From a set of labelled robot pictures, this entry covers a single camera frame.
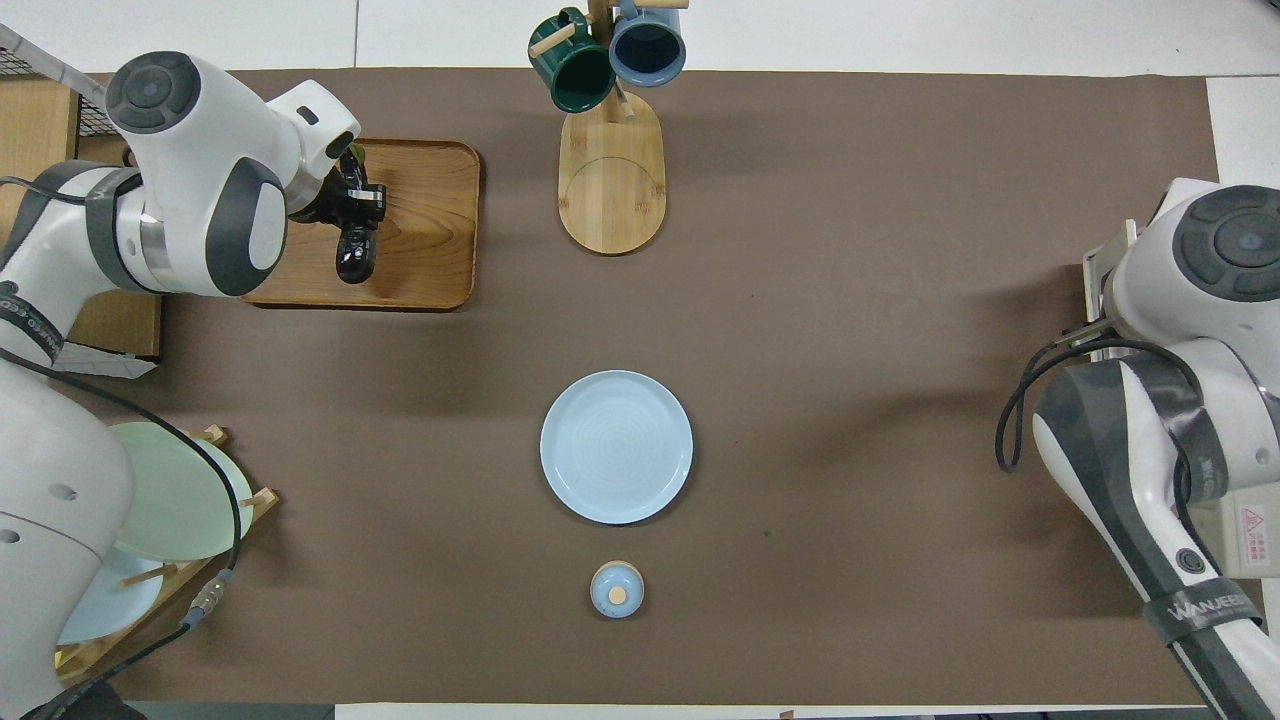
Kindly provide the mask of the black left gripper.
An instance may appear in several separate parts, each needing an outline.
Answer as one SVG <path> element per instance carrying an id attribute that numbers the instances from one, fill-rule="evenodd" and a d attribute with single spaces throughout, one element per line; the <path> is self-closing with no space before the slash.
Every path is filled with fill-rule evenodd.
<path id="1" fill-rule="evenodd" d="M 324 177 L 315 197 L 302 209 L 291 213 L 291 220 L 301 224 L 332 224 L 344 229 L 353 217 L 351 176 L 343 164 L 334 165 Z M 387 214 L 387 187 L 370 184 L 364 188 L 364 215 L 369 225 L 380 225 Z"/>

